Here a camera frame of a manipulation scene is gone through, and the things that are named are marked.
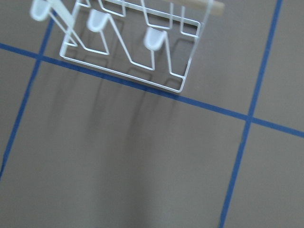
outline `white wire rack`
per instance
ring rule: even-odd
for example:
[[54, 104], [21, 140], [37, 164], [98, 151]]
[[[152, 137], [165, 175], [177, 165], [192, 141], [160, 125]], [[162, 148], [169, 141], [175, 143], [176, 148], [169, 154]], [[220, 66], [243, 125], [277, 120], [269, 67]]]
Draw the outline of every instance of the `white wire rack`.
[[[184, 87], [189, 68], [192, 62], [192, 59], [195, 54], [195, 50], [197, 49], [197, 46], [199, 44], [200, 38], [202, 36], [203, 30], [205, 28], [205, 25], [207, 23], [208, 17], [212, 11], [217, 10], [214, 8], [215, 4], [213, 0], [168, 0], [171, 1], [168, 4], [169, 10], [167, 12], [160, 11], [157, 9], [148, 8], [146, 5], [148, 0], [140, 0], [137, 4], [132, 3], [127, 0], [97, 0], [99, 9], [94, 9], [92, 7], [93, 1], [90, 2], [89, 0], [76, 0], [74, 8], [72, 12], [69, 12], [68, 9], [65, 7], [63, 2], [61, 0], [33, 0], [32, 7], [30, 9], [30, 14], [33, 19], [42, 21], [45, 20], [48, 16], [50, 16], [56, 24], [62, 29], [62, 31], [65, 33], [65, 37], [62, 42], [62, 46], [60, 49], [60, 56], [64, 59], [77, 62], [89, 67], [95, 67], [101, 70], [105, 70], [117, 75], [125, 76], [127, 78], [135, 79], [140, 82], [144, 82], [147, 84], [150, 84], [152, 86], [157, 86], [169, 91], [173, 91], [176, 93], [180, 93]], [[111, 9], [108, 9], [106, 7], [107, 2], [110, 2], [112, 4], [115, 4], [119, 7], [121, 7], [121, 12], [116, 12]], [[201, 21], [194, 20], [192, 18], [185, 16], [185, 10], [186, 6], [180, 7], [180, 12], [174, 13], [174, 4], [173, 2], [185, 2], [185, 5], [190, 6], [200, 6], [204, 9], [204, 14]], [[78, 35], [78, 33], [75, 31], [75, 24], [77, 20], [77, 16], [81, 10], [81, 8], [89, 8], [89, 15], [86, 22], [86, 27], [92, 31], [100, 34], [101, 42], [104, 46], [104, 51], [96, 50], [92, 48], [88, 48], [84, 42], [82, 41], [81, 37]], [[144, 65], [138, 62], [135, 62], [132, 56], [132, 53], [128, 50], [126, 46], [126, 40], [122, 37], [117, 24], [113, 17], [120, 17], [122, 19], [126, 18], [128, 16], [127, 9], [136, 10], [143, 14], [144, 21], [146, 24], [146, 32], [144, 35], [143, 43], [144, 46], [149, 50], [151, 59], [150, 65]], [[159, 18], [166, 19], [168, 21], [168, 26], [164, 25], [158, 25], [158, 24], [152, 24], [149, 21], [148, 15], [154, 15]], [[169, 40], [169, 34], [168, 31], [173, 29], [173, 22], [179, 23], [179, 33], [183, 36], [189, 37], [193, 39], [193, 45], [190, 51], [190, 55], [185, 67], [185, 71], [183, 74], [175, 73], [172, 70], [172, 61], [174, 59], [171, 58], [171, 49], [170, 49], [170, 40]], [[190, 25], [196, 27], [196, 32], [189, 33], [185, 32], [184, 28], [185, 26]], [[181, 80], [179, 88], [171, 87], [168, 85], [164, 85], [161, 83], [154, 82], [152, 80], [143, 79], [138, 76], [131, 75], [128, 72], [118, 71], [115, 69], [112, 69], [110, 67], [105, 67], [102, 65], [97, 65], [93, 63], [89, 63], [87, 61], [84, 61], [82, 59], [77, 59], [75, 57], [70, 57], [67, 55], [67, 50], [69, 47], [80, 47], [84, 50], [92, 53], [96, 53], [100, 56], [108, 56], [111, 54], [111, 50], [109, 49], [108, 42], [105, 38], [105, 27], [110, 26], [114, 30], [114, 35], [118, 39], [120, 45], [123, 48], [123, 52], [125, 53], [129, 64], [138, 68], [142, 68], [148, 71], [155, 71], [155, 52], [160, 50], [161, 48], [164, 48], [165, 55], [167, 59], [168, 64], [168, 74], [177, 77]]]

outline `blue painter's tape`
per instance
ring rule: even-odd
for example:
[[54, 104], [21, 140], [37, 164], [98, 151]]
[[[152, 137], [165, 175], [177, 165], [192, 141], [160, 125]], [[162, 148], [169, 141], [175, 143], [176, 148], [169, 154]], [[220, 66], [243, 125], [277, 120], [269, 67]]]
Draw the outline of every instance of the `blue painter's tape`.
[[173, 100], [176, 100], [176, 101], [180, 101], [180, 102], [183, 102], [183, 103], [186, 103], [186, 104], [189, 104], [189, 105], [193, 105], [193, 106], [196, 106], [196, 107], [200, 107], [200, 108], [204, 108], [204, 109], [207, 109], [207, 110], [210, 110], [210, 111], [214, 111], [214, 112], [217, 112], [217, 113], [228, 115], [228, 116], [231, 116], [231, 117], [234, 117], [234, 118], [237, 118], [237, 119], [241, 119], [241, 120], [246, 120], [247, 119], [246, 115], [238, 113], [238, 112], [234, 112], [234, 111], [231, 111], [231, 110], [228, 110], [228, 109], [225, 109], [225, 108], [221, 108], [221, 107], [218, 107], [218, 106], [215, 106], [215, 105], [200, 102], [200, 101], [190, 99], [190, 98], [187, 98], [187, 97], [184, 97], [184, 96], [180, 96], [180, 95], [177, 95], [177, 94], [172, 94], [172, 93], [169, 93], [169, 92], [166, 92], [166, 91], [162, 91], [160, 89], [152, 88], [152, 87], [149, 87], [149, 86], [146, 86], [146, 85], [142, 85], [142, 84], [132, 82], [132, 81], [128, 81], [128, 80], [125, 80], [125, 79], [121, 79], [121, 78], [118, 78], [118, 77], [115, 77], [115, 76], [107, 75], [107, 74], [101, 73], [99, 71], [91, 70], [91, 69], [88, 69], [88, 68], [85, 68], [85, 67], [82, 67], [82, 66], [72, 64], [72, 63], [67, 63], [65, 61], [61, 61], [61, 60], [58, 60], [58, 59], [54, 59], [54, 58], [44, 56], [42, 58], [42, 61], [45, 61], [45, 62], [48, 62], [48, 63], [51, 63], [51, 64], [55, 64], [55, 65], [58, 65], [58, 66], [61, 66], [61, 67], [69, 68], [69, 69], [72, 69], [72, 70], [76, 70], [76, 71], [79, 71], [81, 73], [85, 73], [85, 74], [88, 74], [88, 75], [103, 78], [103, 79], [106, 79], [108, 81], [120, 83], [120, 84], [123, 84], [125, 86], [130, 86], [130, 87], [133, 87], [133, 88], [136, 88], [136, 89], [147, 91], [149, 93], [160, 95], [160, 96], [163, 96], [163, 97], [167, 97], [167, 98], [170, 98], [170, 99], [173, 99]]
[[10, 46], [10, 45], [2, 44], [2, 43], [0, 43], [0, 48], [3, 49], [3, 50], [6, 50], [6, 51], [10, 51], [10, 52], [19, 54], [19, 55], [27, 56], [27, 57], [30, 57], [30, 58], [37, 58], [38, 57], [38, 54], [36, 54], [36, 53], [26, 51], [26, 50], [23, 50], [23, 49], [20, 49], [20, 48], [17, 48], [17, 47], [13, 47], [13, 46]]
[[236, 183], [236, 180], [237, 180], [237, 177], [238, 177], [239, 167], [241, 165], [243, 153], [244, 153], [244, 150], [245, 150], [245, 146], [246, 146], [249, 131], [250, 131], [250, 126], [251, 126], [251, 123], [252, 123], [252, 120], [253, 120], [253, 115], [254, 115], [254, 112], [255, 112], [255, 108], [256, 108], [256, 105], [257, 105], [259, 92], [260, 92], [260, 89], [261, 89], [261, 86], [262, 86], [262, 82], [263, 82], [263, 78], [264, 78], [264, 74], [265, 74], [265, 70], [266, 70], [266, 66], [267, 66], [267, 62], [268, 62], [268, 58], [269, 58], [269, 54], [270, 54], [270, 50], [271, 50], [271, 46], [272, 46], [272, 42], [273, 42], [273, 38], [274, 38], [274, 35], [275, 35], [275, 29], [276, 29], [277, 21], [278, 21], [278, 18], [279, 18], [282, 2], [283, 2], [283, 0], [277, 0], [277, 2], [276, 2], [275, 11], [274, 11], [274, 15], [273, 15], [273, 18], [272, 18], [272, 21], [271, 21], [271, 26], [270, 26], [270, 30], [269, 30], [269, 33], [268, 33], [268, 38], [267, 38], [264, 54], [263, 54], [263, 59], [262, 59], [260, 70], [259, 70], [258, 76], [257, 76], [256, 87], [254, 89], [252, 100], [251, 100], [251, 103], [250, 103], [250, 108], [249, 108], [249, 111], [248, 111], [248, 119], [245, 123], [245, 127], [244, 127], [244, 130], [243, 130], [243, 140], [242, 140], [241, 144], [239, 145], [239, 148], [238, 148], [238, 151], [237, 151], [237, 157], [236, 157], [235, 164], [234, 164], [234, 167], [233, 167], [233, 170], [232, 170], [232, 174], [231, 174], [229, 186], [228, 186], [228, 189], [227, 189], [224, 205], [223, 205], [222, 212], [221, 212], [221, 215], [220, 215], [219, 226], [218, 226], [219, 228], [224, 228], [224, 225], [225, 225], [227, 213], [228, 213], [230, 202], [231, 202], [231, 197], [232, 197], [234, 186], [235, 186], [235, 183]]
[[277, 130], [277, 131], [281, 131], [281, 132], [284, 132], [284, 133], [287, 133], [287, 134], [292, 134], [292, 135], [304, 138], [304, 132], [301, 132], [299, 130], [296, 130], [296, 129], [293, 129], [293, 128], [290, 128], [290, 127], [282, 126], [282, 125], [272, 123], [272, 122], [269, 122], [269, 121], [266, 121], [266, 120], [261, 120], [261, 119], [258, 119], [258, 118], [253, 118], [252, 122], [255, 123], [255, 124], [264, 126], [264, 127], [272, 128], [272, 129]]
[[[29, 98], [29, 95], [30, 95], [30, 90], [32, 88], [32, 85], [34, 83], [34, 80], [35, 80], [35, 78], [37, 76], [37, 73], [38, 73], [38, 70], [39, 70], [39, 67], [40, 67], [40, 63], [41, 63], [40, 58], [42, 57], [42, 55], [43, 55], [43, 53], [45, 51], [45, 48], [47, 46], [47, 43], [48, 43], [48, 40], [49, 40], [49, 36], [50, 36], [51, 30], [53, 28], [53, 24], [54, 24], [53, 20], [50, 20], [50, 22], [49, 22], [49, 24], [47, 26], [47, 30], [46, 30], [46, 33], [44, 35], [41, 47], [40, 47], [39, 55], [37, 56], [37, 60], [35, 62], [35, 65], [34, 65], [32, 74], [30, 76], [27, 88], [26, 88], [24, 96], [22, 98], [22, 102], [21, 102], [21, 105], [20, 105], [20, 108], [19, 108], [16, 120], [15, 120], [15, 123], [14, 123], [13, 129], [12, 129], [12, 131], [10, 133], [9, 141], [8, 141], [8, 144], [7, 144], [6, 148], [5, 148], [3, 159], [2, 159], [2, 165], [1, 165], [1, 170], [0, 170], [0, 180], [2, 178], [2, 175], [3, 175], [4, 169], [5, 169], [6, 163], [7, 163], [8, 159], [9, 159], [10, 151], [11, 151], [11, 148], [13, 146], [13, 143], [14, 143], [15, 137], [17, 135], [17, 131], [18, 131], [18, 128], [19, 128], [19, 125], [20, 125], [20, 122], [21, 122], [21, 119], [22, 119], [25, 107], [26, 107], [27, 102], [28, 102], [28, 98]], [[2, 45], [2, 47], [8, 48], [10, 51], [14, 51], [14, 52], [18, 51], [18, 52], [21, 52], [22, 54], [32, 55], [31, 52], [27, 52], [27, 51], [23, 51], [23, 50], [20, 51], [20, 49], [13, 48], [11, 46], [4, 46], [4, 45]]]

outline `white plastic cap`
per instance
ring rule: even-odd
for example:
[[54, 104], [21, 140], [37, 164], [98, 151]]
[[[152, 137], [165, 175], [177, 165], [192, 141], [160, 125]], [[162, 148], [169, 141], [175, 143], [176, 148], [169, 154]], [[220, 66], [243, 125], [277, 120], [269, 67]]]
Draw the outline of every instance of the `white plastic cap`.
[[110, 14], [91, 9], [86, 26], [92, 32], [99, 32], [105, 28]]
[[48, 17], [51, 4], [44, 0], [33, 0], [30, 8], [30, 15], [34, 20], [43, 21]]
[[144, 45], [151, 51], [158, 51], [167, 36], [166, 31], [159, 31], [157, 29], [148, 27], [144, 38]]

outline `wire dish rack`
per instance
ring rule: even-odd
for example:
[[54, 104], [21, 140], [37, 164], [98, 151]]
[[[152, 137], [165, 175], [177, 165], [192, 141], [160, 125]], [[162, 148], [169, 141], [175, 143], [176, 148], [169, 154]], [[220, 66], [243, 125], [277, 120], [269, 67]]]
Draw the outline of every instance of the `wire dish rack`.
[[33, 19], [50, 16], [65, 33], [62, 58], [176, 93], [209, 15], [224, 9], [213, 0], [76, 0], [71, 12], [65, 4], [33, 0], [30, 9]]

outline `gray floor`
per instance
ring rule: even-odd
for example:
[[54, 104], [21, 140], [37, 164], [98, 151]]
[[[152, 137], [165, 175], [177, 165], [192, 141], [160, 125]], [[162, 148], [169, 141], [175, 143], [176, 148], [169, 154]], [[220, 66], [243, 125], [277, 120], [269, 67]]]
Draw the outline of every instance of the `gray floor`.
[[65, 64], [56, 26], [36, 55], [49, 21], [0, 2], [1, 227], [302, 227], [304, 3], [224, 2], [180, 96]]

